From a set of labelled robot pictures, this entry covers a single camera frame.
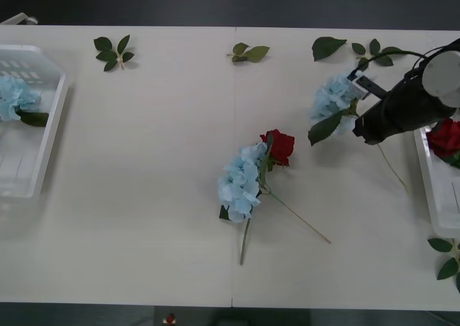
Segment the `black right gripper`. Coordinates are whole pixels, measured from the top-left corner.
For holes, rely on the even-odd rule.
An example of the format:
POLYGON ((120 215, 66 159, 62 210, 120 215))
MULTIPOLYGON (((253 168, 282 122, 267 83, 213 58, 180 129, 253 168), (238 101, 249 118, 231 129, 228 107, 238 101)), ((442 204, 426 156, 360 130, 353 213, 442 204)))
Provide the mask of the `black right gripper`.
POLYGON ((385 96, 355 121, 354 135, 362 137, 368 145, 379 144, 397 134, 397 127, 387 116, 389 99, 390 96, 385 96))

